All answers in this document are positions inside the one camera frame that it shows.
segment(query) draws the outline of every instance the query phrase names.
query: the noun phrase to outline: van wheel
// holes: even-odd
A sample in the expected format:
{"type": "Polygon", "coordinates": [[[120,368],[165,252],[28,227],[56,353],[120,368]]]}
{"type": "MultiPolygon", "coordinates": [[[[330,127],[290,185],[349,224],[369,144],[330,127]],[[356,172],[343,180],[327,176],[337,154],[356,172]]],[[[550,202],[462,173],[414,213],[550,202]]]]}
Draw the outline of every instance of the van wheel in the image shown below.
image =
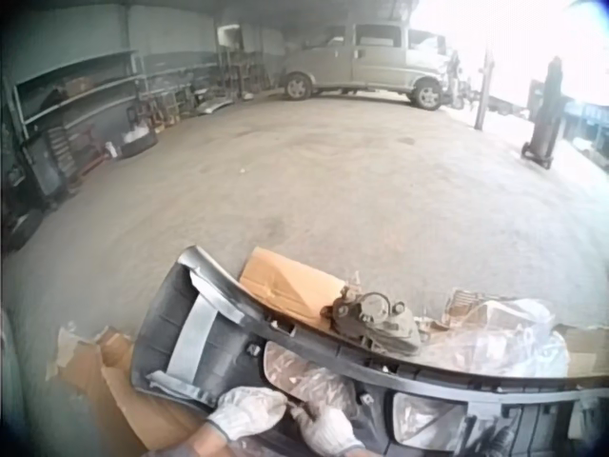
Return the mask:
{"type": "Polygon", "coordinates": [[[442,89],[438,83],[424,80],[417,83],[417,87],[412,92],[412,99],[417,107],[435,111],[442,104],[442,89]]]}
{"type": "Polygon", "coordinates": [[[287,98],[290,100],[306,100],[311,96],[312,92],[313,85],[307,76],[301,73],[292,73],[287,76],[285,81],[285,95],[287,95],[287,98]]]}

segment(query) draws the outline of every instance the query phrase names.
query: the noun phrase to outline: plastic wrap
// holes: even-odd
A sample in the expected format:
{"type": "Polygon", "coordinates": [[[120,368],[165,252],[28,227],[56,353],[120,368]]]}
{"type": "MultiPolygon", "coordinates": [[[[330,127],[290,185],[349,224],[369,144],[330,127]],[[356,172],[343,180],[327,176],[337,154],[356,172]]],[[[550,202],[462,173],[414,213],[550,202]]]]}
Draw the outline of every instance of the plastic wrap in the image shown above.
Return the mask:
{"type": "Polygon", "coordinates": [[[554,315],[539,301],[487,301],[459,327],[431,334],[410,360],[492,376],[564,377],[569,355],[553,325],[554,315]]]}
{"type": "Polygon", "coordinates": [[[350,380],[270,341],[265,349],[265,376],[270,384],[303,402],[326,403],[341,409],[347,417],[357,413],[350,380]]]}
{"type": "Polygon", "coordinates": [[[406,446],[454,450],[465,405],[398,393],[393,400],[396,441],[406,446]]]}

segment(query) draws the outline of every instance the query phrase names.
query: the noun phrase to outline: silver van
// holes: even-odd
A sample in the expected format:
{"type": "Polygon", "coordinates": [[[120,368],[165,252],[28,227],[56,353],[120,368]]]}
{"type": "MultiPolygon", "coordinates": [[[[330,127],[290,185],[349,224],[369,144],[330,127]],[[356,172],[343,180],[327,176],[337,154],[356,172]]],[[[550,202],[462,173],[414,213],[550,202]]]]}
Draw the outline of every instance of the silver van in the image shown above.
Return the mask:
{"type": "Polygon", "coordinates": [[[384,89],[435,110],[448,90],[443,36],[396,22],[327,26],[285,60],[285,94],[304,100],[327,90],[384,89]]]}

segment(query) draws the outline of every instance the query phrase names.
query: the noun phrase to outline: plastic bag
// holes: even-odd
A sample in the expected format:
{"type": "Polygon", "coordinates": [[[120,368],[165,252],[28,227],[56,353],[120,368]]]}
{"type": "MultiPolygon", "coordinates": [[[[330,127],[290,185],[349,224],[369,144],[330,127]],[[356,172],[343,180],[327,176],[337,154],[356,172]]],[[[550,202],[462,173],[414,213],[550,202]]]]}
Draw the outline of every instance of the plastic bag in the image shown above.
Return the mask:
{"type": "Polygon", "coordinates": [[[135,140],[138,140],[138,139],[148,135],[149,132],[150,132],[150,129],[148,128],[146,123],[142,122],[135,129],[123,134],[123,143],[124,144],[132,143],[135,140]]]}
{"type": "Polygon", "coordinates": [[[349,379],[273,342],[265,348],[265,376],[270,384],[303,402],[326,403],[347,417],[357,414],[355,387],[349,379]]]}
{"type": "Polygon", "coordinates": [[[412,362],[492,376],[564,377],[569,355],[540,301],[487,301],[457,328],[433,333],[412,362]]]}

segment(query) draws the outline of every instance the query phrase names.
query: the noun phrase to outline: white work glove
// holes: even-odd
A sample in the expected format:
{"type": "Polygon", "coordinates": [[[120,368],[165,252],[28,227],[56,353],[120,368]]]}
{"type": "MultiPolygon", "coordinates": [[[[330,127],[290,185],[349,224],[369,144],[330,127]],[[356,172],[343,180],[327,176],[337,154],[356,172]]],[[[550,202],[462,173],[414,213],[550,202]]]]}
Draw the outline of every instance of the white work glove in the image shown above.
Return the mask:
{"type": "Polygon", "coordinates": [[[351,449],[365,448],[340,409],[324,404],[309,404],[307,409],[295,407],[290,412],[300,427],[304,442],[313,451],[324,457],[335,457],[351,449]]]}
{"type": "Polygon", "coordinates": [[[270,430],[284,417],[287,398],[266,387],[236,387],[218,401],[207,421],[221,431],[227,441],[270,430]]]}

